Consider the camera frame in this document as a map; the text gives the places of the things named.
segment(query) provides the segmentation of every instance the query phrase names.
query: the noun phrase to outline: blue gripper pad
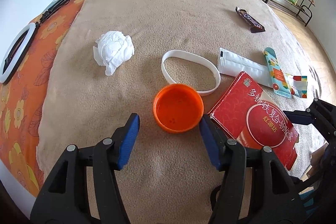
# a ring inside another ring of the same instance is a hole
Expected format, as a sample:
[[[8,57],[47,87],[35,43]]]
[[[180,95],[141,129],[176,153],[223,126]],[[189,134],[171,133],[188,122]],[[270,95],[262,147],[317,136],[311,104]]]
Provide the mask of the blue gripper pad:
[[[199,122],[199,131],[201,133],[205,148],[208,152],[211,164],[216,167],[217,170],[220,170],[221,161],[219,158],[219,147],[214,138],[214,134],[216,134],[217,131],[215,126],[209,123],[212,123],[209,116],[203,115],[201,121]]]
[[[121,170],[128,162],[129,157],[131,156],[131,152],[137,138],[138,132],[140,128],[140,118],[138,114],[132,113],[129,119],[127,120],[123,129],[123,138],[115,142],[119,143],[119,158],[117,162],[117,167]]]

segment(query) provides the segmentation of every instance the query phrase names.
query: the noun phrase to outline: beige cloth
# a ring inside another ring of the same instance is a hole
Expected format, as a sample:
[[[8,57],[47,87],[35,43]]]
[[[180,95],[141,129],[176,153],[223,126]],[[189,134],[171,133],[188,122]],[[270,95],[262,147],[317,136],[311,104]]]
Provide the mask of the beige cloth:
[[[248,24],[236,14],[236,6],[246,9],[266,32],[251,33]],[[135,54],[112,76],[105,76],[105,69],[93,59],[92,46],[110,30],[130,35]],[[223,173],[211,165],[198,128],[175,135],[156,125],[152,101],[167,85],[161,72],[165,52],[185,50],[217,64],[219,47],[260,64],[266,64],[264,48],[272,47],[285,72],[308,75],[306,100],[286,99],[266,88],[284,110],[304,110],[312,102],[315,89],[319,90],[302,47],[262,1],[85,0],[50,73],[37,147],[37,160],[45,176],[67,145],[95,145],[136,112],[140,115],[139,135],[128,165],[116,172],[131,223],[207,223],[211,214],[209,196],[221,184]],[[214,86],[213,76],[201,66],[172,58],[166,61],[166,67],[173,79],[196,89]],[[218,90],[202,98],[205,112],[232,81],[233,77],[221,76]],[[322,146],[323,140],[311,127],[296,128],[300,153],[293,170],[300,176],[309,165],[310,150]],[[93,193],[89,184],[91,202]],[[97,216],[94,204],[92,213]]]

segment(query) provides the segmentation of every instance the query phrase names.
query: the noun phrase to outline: screw head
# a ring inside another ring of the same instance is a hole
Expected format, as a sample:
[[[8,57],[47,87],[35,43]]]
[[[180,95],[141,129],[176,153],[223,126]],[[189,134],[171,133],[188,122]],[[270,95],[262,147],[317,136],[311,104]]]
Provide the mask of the screw head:
[[[235,139],[228,139],[227,140],[227,144],[229,144],[229,145],[236,145],[237,141]]]
[[[67,150],[68,150],[69,152],[74,151],[75,149],[76,149],[76,145],[74,145],[74,144],[70,144],[70,145],[68,145],[68,147],[67,147]]]
[[[272,152],[272,149],[271,149],[269,146],[264,146],[264,147],[263,147],[263,150],[264,150],[266,153],[270,153],[270,152]]]
[[[103,139],[103,144],[105,144],[105,145],[109,145],[109,144],[111,144],[112,142],[113,142],[113,141],[112,141],[111,138]]]

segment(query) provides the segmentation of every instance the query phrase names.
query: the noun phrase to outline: orange lid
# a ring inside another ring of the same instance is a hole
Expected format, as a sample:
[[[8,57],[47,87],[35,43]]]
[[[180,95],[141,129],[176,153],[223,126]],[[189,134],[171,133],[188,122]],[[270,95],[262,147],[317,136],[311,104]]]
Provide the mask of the orange lid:
[[[203,112],[200,95],[184,84],[164,87],[153,102],[155,120],[168,133],[182,133],[194,128],[201,120]]]

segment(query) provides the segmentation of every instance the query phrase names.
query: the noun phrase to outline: white sachet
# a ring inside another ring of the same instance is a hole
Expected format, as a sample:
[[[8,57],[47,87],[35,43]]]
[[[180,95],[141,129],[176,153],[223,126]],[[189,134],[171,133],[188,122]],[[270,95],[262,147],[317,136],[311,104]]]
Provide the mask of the white sachet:
[[[233,77],[236,77],[241,71],[245,71],[258,84],[272,87],[272,80],[266,66],[223,48],[219,49],[218,70],[219,73]]]

